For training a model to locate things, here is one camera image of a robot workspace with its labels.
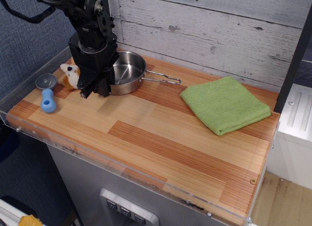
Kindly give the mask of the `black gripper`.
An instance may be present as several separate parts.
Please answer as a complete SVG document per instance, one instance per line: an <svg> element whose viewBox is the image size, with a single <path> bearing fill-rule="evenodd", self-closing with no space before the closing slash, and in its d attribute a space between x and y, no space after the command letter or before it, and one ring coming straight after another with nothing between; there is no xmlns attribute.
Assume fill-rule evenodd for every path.
<svg viewBox="0 0 312 226"><path fill-rule="evenodd" d="M78 35L72 35L69 48L76 65L80 68L80 96L87 98L91 93L96 93L108 97L110 85L115 85L113 64L119 58L116 39L109 39L106 46L99 49L90 49L80 43Z"/></svg>

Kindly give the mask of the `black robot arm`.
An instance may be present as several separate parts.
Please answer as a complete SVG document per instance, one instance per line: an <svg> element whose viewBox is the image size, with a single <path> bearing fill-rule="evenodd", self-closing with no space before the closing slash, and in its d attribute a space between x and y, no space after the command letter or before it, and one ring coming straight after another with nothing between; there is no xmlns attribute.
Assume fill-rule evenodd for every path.
<svg viewBox="0 0 312 226"><path fill-rule="evenodd" d="M77 88L87 98L91 93L109 96L115 74L113 64L119 57L114 18L108 0L38 0L62 10L75 33L69 48L80 68Z"/></svg>

